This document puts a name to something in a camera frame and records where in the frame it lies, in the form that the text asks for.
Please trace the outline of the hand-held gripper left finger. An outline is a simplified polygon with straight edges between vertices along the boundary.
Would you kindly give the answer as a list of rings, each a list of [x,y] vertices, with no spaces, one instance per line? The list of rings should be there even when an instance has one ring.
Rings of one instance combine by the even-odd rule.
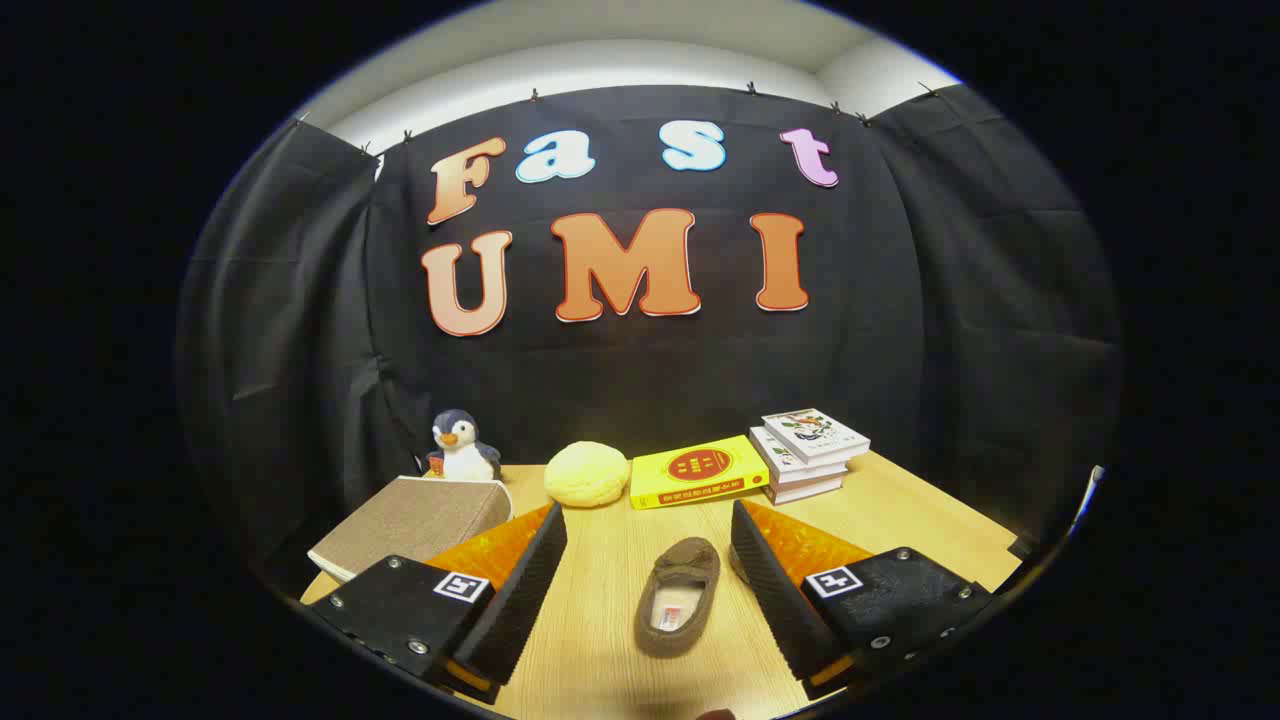
[[[308,605],[416,682],[493,705],[522,657],[566,550],[557,502],[428,561],[387,555]]]

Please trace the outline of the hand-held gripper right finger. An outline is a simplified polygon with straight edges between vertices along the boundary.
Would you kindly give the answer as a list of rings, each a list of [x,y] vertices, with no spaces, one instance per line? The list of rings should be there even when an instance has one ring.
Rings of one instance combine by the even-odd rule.
[[[872,553],[760,503],[733,503],[731,542],[809,700],[864,691],[922,664],[993,600],[919,550]]]

